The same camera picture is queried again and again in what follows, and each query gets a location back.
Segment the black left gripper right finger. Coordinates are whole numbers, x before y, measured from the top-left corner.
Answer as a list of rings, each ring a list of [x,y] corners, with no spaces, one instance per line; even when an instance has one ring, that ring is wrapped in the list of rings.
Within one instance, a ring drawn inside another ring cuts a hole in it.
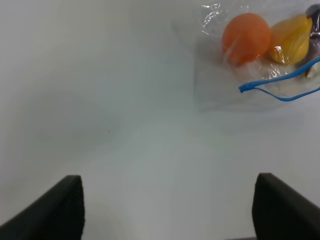
[[[258,240],[320,238],[320,208],[271,173],[256,179],[251,215]]]

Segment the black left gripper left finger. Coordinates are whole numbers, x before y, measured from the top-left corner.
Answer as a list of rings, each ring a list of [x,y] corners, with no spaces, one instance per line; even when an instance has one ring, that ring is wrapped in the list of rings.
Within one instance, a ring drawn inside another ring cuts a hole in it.
[[[82,178],[67,175],[0,226],[2,240],[80,240],[85,226]]]

